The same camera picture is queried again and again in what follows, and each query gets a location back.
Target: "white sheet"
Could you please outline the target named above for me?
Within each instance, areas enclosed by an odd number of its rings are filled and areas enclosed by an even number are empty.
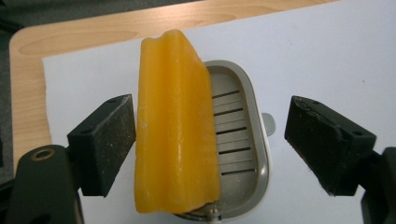
[[[275,117],[273,161],[262,203],[230,223],[362,223],[355,197],[330,197],[283,133],[290,97],[328,105],[377,134],[375,150],[396,146],[396,2],[349,0],[184,31],[203,61],[229,60],[250,75],[262,112]],[[140,41],[45,58],[54,144],[106,99],[137,102]],[[134,147],[107,198],[82,197],[86,223],[189,223],[134,209]]]

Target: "wooden table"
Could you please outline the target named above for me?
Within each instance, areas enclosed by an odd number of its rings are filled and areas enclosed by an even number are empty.
[[[10,42],[14,168],[20,157],[51,143],[41,59],[79,49],[159,35],[334,0],[207,0],[29,27]]]

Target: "yellow soap bar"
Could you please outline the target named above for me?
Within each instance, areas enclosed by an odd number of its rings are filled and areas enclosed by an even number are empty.
[[[140,56],[136,210],[181,214],[219,196],[210,75],[179,30],[147,38]]]

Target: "white paper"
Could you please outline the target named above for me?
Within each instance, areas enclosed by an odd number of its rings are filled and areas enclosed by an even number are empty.
[[[396,146],[396,2],[350,0],[225,22],[184,33],[203,61],[238,63],[250,75],[261,112],[274,116],[272,167],[262,203],[230,223],[362,223],[361,196],[330,197],[284,140],[290,97],[328,105],[375,133],[375,150]],[[45,58],[47,112],[54,144],[103,101],[137,102],[141,40]],[[82,197],[86,223],[190,223],[137,214],[134,147],[107,198]]]

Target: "soap dish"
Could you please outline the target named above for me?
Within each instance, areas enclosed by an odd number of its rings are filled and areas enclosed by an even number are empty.
[[[228,61],[205,65],[212,81],[221,197],[177,216],[220,223],[245,214],[262,200],[269,180],[269,147],[245,71]]]

